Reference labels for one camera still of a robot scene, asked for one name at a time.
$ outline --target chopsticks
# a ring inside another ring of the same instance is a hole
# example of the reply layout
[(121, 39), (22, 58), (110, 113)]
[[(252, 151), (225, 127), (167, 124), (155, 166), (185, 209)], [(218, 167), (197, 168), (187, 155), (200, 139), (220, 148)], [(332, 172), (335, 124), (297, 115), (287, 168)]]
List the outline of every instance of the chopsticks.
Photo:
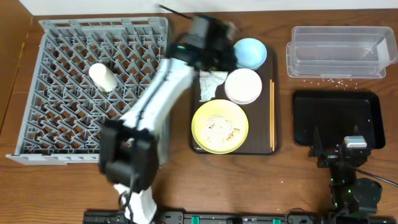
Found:
[(275, 151), (275, 83), (269, 80), (269, 145)]

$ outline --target yellow plate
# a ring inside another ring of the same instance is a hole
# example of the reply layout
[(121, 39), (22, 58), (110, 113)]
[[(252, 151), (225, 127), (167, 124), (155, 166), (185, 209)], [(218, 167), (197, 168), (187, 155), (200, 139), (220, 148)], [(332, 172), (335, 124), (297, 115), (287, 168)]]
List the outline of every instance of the yellow plate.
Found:
[[(206, 120), (214, 115), (224, 117), (233, 123), (234, 128), (240, 130), (233, 141), (218, 146), (207, 141), (202, 130), (206, 128)], [(191, 128), (193, 138), (204, 150), (215, 154), (226, 154), (242, 145), (249, 132), (249, 121), (244, 111), (235, 103), (228, 100), (212, 100), (202, 105), (193, 115)]]

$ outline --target white bowl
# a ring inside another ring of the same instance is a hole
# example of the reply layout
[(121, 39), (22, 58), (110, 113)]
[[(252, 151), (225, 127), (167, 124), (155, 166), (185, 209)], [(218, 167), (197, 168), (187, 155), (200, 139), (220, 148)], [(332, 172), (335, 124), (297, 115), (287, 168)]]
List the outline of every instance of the white bowl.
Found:
[(232, 102), (240, 105), (252, 103), (262, 90), (260, 76), (248, 68), (240, 68), (228, 75), (225, 81), (226, 96)]
[(267, 59), (267, 48), (253, 38), (241, 39), (234, 45), (238, 68), (257, 70)]

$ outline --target black tray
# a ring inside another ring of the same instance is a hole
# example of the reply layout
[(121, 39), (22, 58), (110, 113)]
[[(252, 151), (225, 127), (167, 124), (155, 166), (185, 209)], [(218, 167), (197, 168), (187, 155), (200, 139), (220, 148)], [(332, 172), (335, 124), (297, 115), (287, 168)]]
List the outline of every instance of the black tray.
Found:
[[(280, 106), (279, 106), (279, 80), (278, 80), (278, 64), (276, 52), (271, 46), (267, 46), (267, 60), (256, 71), (262, 81), (262, 91), (254, 102), (248, 105), (239, 105), (249, 120), (249, 132), (245, 142), (237, 148), (237, 150), (229, 154), (239, 155), (271, 155), (275, 153), (270, 147), (269, 139), (269, 80), (272, 79), (275, 83), (275, 151), (281, 147), (282, 133), (280, 131)], [(224, 84), (217, 87), (215, 99), (228, 100), (225, 95)], [(197, 78), (192, 85), (192, 100), (191, 100), (191, 116), (190, 124), (192, 123), (193, 115), (196, 110), (205, 102), (200, 100), (200, 84)], [(211, 154), (203, 150), (189, 132), (190, 147), (194, 152), (201, 154)]]
[(372, 149), (386, 145), (379, 97), (371, 92), (296, 91), (293, 95), (294, 140), (312, 146), (318, 126), (322, 145), (335, 147), (354, 127)]

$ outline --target wooden table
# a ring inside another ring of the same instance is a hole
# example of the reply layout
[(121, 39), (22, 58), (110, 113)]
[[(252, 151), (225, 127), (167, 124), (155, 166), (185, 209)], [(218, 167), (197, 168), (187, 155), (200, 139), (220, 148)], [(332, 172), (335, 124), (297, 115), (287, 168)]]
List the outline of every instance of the wooden table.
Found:
[[(286, 213), (293, 207), (325, 212), (330, 202), (328, 169), (319, 169), (308, 148), (293, 141), (292, 93), (296, 89), (337, 90), (327, 80), (289, 78), (285, 47), (295, 26), (389, 26), (398, 36), (398, 10), (226, 12), (211, 16), (235, 22), (242, 37), (272, 45), (278, 54), (282, 149), (272, 157), (200, 156), (188, 147), (189, 92), (174, 106), (171, 122), (170, 160), (153, 184), (160, 206), (191, 212)], [(21, 60), (0, 138), (0, 222), (81, 223), (87, 208), (117, 209), (118, 194), (98, 172), (96, 164), (23, 166), (6, 159), (15, 150), (22, 115), (34, 71), (40, 38), (39, 19), (132, 17), (148, 15), (100, 15), (36, 17)], [(190, 23), (174, 15), (175, 30)], [(398, 64), (381, 80), (345, 81), (347, 90), (370, 90), (380, 97), (386, 146), (374, 150), (363, 169), (398, 181)], [(398, 218), (398, 190), (381, 182), (378, 215)]]

